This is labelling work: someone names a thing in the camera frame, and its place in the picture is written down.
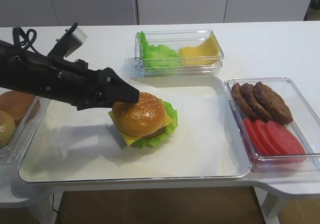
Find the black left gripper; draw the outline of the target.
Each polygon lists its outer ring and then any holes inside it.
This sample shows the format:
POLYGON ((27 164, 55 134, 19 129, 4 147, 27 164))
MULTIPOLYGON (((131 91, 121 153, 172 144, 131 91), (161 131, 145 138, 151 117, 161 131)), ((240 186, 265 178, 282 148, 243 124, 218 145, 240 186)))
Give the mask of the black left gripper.
POLYGON ((114 102, 138 102, 140 91, 107 67, 95 71, 77 59, 14 58, 14 80, 20 92, 71 104, 78 111, 111 108, 114 102))

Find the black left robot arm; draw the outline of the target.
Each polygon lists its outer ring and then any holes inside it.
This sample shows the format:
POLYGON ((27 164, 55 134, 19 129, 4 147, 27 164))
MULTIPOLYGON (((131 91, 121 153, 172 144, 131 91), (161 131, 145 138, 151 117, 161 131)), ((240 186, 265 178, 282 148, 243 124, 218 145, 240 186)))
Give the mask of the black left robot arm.
POLYGON ((136 103, 140 92, 122 80, 112 68, 91 70, 88 63, 65 58, 87 36, 74 23, 53 49, 40 54, 33 46, 37 32, 12 29, 13 43, 0 42, 0 86, 5 89, 70 104, 77 110, 111 108, 115 102, 136 103))

